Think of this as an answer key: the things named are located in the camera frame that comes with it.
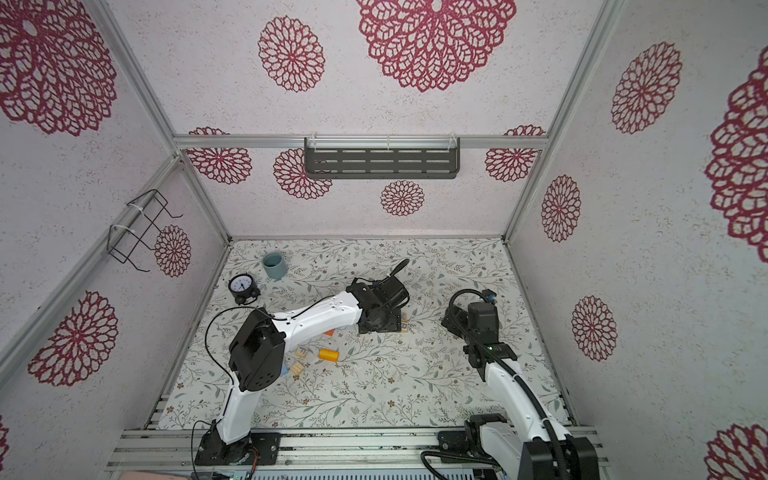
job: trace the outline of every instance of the alarm clock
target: alarm clock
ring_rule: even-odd
[[[241,273],[230,280],[229,288],[237,305],[244,304],[249,298],[253,298],[251,302],[253,303],[261,294],[261,290],[256,286],[256,280],[247,273]]]

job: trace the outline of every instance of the red doily pattern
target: red doily pattern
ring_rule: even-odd
[[[261,65],[288,91],[307,91],[326,70],[323,47],[310,27],[295,18],[274,18],[259,39]]]
[[[707,480],[768,478],[768,432],[760,425],[731,425],[728,430],[718,430],[707,446]]]
[[[117,336],[118,318],[109,300],[99,292],[85,292],[27,370],[40,383],[73,386],[101,368]]]
[[[77,0],[0,2],[0,104],[46,134],[98,130],[117,98],[109,50]]]
[[[638,55],[616,85],[611,108],[616,128],[633,134],[653,124],[674,98],[682,67],[674,44],[662,41]]]
[[[504,41],[513,0],[357,0],[368,55],[402,87],[445,90],[466,81]]]
[[[601,362],[616,348],[616,322],[608,305],[599,298],[579,300],[571,319],[571,330],[578,348],[589,358]]]
[[[190,266],[192,249],[190,239],[181,228],[168,225],[157,235],[154,242],[154,258],[168,276],[180,276]]]
[[[2,424],[0,416],[0,472],[2,472],[2,462],[5,460],[5,454],[8,453],[8,429]]]
[[[710,205],[728,219],[728,234],[757,247],[768,263],[768,47],[749,79],[731,92],[724,121],[710,139]]]
[[[218,128],[195,128],[190,135],[228,135]],[[197,171],[220,184],[238,184],[250,175],[250,156],[245,148],[190,148],[187,156]]]
[[[568,238],[578,223],[581,214],[579,189],[573,178],[561,175],[555,178],[541,202],[541,225],[553,242]]]
[[[415,213],[423,204],[424,190],[407,180],[392,182],[382,191],[382,207],[398,217]]]
[[[273,165],[275,179],[280,188],[296,198],[309,200],[322,197],[331,189],[331,180],[314,180],[304,170],[304,150],[294,148],[280,152]]]
[[[547,132],[534,125],[520,125],[504,135],[545,135]],[[485,169],[497,180],[504,182],[526,178],[536,160],[533,148],[492,148],[485,154]]]

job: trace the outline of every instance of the orange cylinder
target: orange cylinder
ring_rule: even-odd
[[[339,353],[333,350],[320,349],[320,353],[317,354],[317,358],[321,360],[328,360],[329,362],[338,362]]]

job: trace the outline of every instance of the floral tablecloth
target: floral tablecloth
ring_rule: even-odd
[[[280,281],[267,279],[260,265],[272,251],[280,251],[289,266]],[[356,326],[337,329],[307,343],[304,358],[296,350],[286,353],[287,368],[299,362],[304,370],[288,372],[265,389],[253,427],[448,426],[462,425],[475,413],[503,411],[470,369],[463,341],[440,326],[450,296],[468,287],[498,293],[502,341],[518,354],[534,392],[566,422],[563,399],[499,239],[259,240],[234,244],[158,428],[190,429],[195,420],[210,422],[219,414],[229,379],[206,354],[204,334],[217,312],[235,306],[227,290],[230,278],[250,273],[262,291],[257,305],[276,312],[338,293],[355,276],[383,278],[403,258],[411,260],[398,274],[411,294],[403,309],[407,331],[359,335]],[[223,365],[248,313],[227,312],[210,329],[210,350]],[[318,359],[321,348],[338,351],[339,361]]]

